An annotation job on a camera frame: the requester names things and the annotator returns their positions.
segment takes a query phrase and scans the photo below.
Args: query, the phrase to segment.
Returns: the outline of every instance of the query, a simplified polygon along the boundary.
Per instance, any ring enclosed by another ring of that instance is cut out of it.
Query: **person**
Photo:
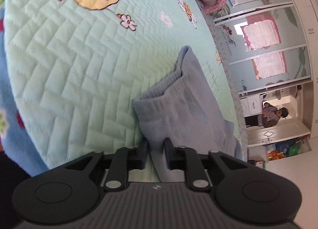
[[[277,125],[279,119],[286,118],[288,116],[288,110],[286,108],[280,108],[279,110],[270,105],[264,104],[263,113],[245,117],[246,126],[263,126],[264,128],[273,127]]]

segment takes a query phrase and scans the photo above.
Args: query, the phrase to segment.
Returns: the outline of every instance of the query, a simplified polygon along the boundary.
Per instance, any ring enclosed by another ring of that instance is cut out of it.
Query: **gray fabric garment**
[[[191,47],[181,49],[176,69],[134,100],[142,133],[162,182],[184,181],[183,171],[167,168],[163,141],[194,148],[199,154],[218,150],[242,159],[234,124],[224,120]]]

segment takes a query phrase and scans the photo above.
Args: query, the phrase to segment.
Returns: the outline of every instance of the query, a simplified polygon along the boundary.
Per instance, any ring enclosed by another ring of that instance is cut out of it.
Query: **quilted stitching pattern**
[[[174,69],[190,45],[221,104],[231,94],[214,42],[194,0],[120,0],[89,11],[73,0],[6,0],[5,47],[15,100],[26,129],[50,168],[87,152],[137,145],[142,134],[133,99]],[[172,28],[159,15],[169,16]],[[117,13],[131,15],[136,32]]]

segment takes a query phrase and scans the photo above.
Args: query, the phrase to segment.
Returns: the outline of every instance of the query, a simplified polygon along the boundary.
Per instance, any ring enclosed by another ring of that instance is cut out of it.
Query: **bed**
[[[170,74],[181,47],[190,45],[224,118],[235,124],[246,159],[237,92],[198,5],[5,0],[0,125],[6,154],[34,176],[91,151],[138,145],[133,99]],[[150,161],[131,179],[158,180]]]

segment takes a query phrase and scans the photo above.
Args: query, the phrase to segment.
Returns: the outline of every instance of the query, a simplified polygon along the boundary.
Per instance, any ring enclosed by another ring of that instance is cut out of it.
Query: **silver screw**
[[[120,181],[108,181],[106,182],[106,187],[110,189],[117,189],[121,186]]]
[[[195,186],[197,188],[205,188],[205,187],[209,186],[209,182],[206,180],[196,180],[193,182],[193,186]]]

